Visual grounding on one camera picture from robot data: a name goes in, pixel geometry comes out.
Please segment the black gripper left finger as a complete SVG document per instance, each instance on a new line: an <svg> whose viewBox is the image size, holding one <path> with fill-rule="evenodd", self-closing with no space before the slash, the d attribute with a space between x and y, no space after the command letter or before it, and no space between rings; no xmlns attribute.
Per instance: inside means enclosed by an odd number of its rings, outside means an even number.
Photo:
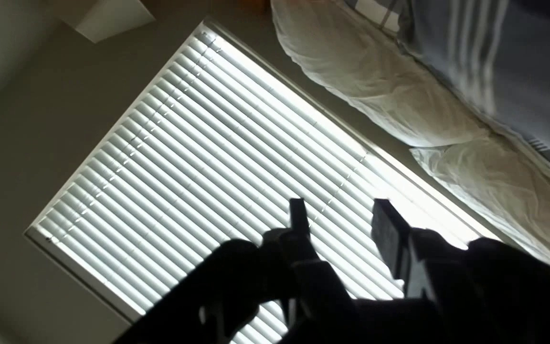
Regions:
<svg viewBox="0 0 550 344"><path fill-rule="evenodd" d="M351 300L331 266L310 245L301 199L289 201L289 225L272 233L272 245L291 281L289 294L280 300L286 325L307 321L320 332L343 332Z"/></svg>

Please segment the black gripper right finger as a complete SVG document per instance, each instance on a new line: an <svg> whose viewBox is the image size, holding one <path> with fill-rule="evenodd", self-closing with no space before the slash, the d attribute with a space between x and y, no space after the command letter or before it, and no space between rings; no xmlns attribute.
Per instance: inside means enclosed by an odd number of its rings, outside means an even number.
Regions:
<svg viewBox="0 0 550 344"><path fill-rule="evenodd" d="M463 267L467 252L452 246L437 231L412 227L387 201L372 204L370 235L389 269L402 283L406 300L431 304L465 304L473 296Z"/></svg>

